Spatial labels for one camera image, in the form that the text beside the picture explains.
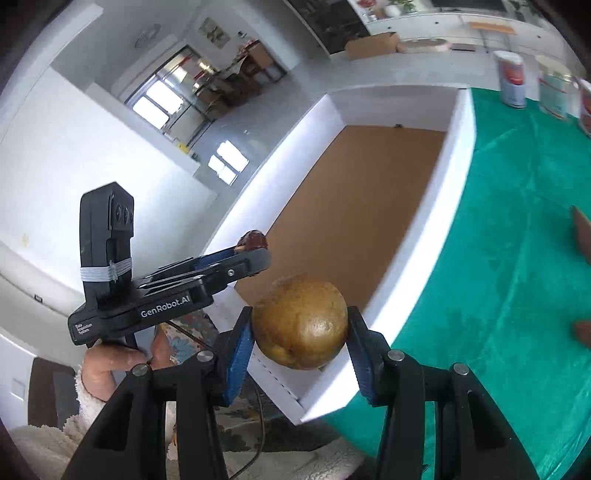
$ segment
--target green table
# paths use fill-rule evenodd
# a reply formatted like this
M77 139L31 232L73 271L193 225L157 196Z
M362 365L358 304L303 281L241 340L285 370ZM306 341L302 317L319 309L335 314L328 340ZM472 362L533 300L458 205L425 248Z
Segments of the green table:
M418 362L468 364L542 479L559 479L591 436L591 351L571 334L591 318L591 267L570 206L591 213L591 140L528 101L472 90L478 136L439 260L393 346ZM427 405L426 463L434 458ZM326 418L376 455L384 408L357 394Z

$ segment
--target white elastic band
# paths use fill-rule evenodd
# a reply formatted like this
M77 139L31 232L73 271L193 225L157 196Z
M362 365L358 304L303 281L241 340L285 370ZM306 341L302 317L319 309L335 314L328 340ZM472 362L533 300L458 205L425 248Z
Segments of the white elastic band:
M131 258L111 263L107 267L80 267L82 281L116 281L131 270Z

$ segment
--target silver bolt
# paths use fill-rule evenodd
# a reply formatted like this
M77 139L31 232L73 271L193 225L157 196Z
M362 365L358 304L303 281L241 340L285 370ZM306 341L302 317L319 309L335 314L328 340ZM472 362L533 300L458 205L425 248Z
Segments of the silver bolt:
M133 373L136 377L143 377L146 373L148 373L148 370L148 364L138 364L131 369L131 373Z
M388 358L390 360L394 360L395 362L400 362L402 360L404 360L404 352L402 350L390 350L388 352Z
M197 360L200 362L209 362L213 358L213 352L210 350L201 350L197 353Z
M453 364L453 371L458 375L467 375L470 369L465 364Z

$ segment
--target brown potato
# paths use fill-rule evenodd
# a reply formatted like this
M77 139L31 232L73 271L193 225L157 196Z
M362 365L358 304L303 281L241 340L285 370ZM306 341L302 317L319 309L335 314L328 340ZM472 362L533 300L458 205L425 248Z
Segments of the brown potato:
M252 329L261 351L286 367L326 365L347 336L347 304L326 281L297 275L276 281L254 307Z

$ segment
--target tin can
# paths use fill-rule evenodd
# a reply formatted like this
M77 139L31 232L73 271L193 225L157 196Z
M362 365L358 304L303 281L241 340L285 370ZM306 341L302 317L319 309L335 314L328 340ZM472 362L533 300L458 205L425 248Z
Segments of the tin can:
M540 108L565 120L569 112L569 89L573 75L559 61L543 55L537 55L535 59L540 67Z
M591 83L579 79L579 90L581 91L581 111L579 126L585 135L591 137Z
M501 100L513 108L525 107L525 73L521 55L511 51L494 52L499 70Z

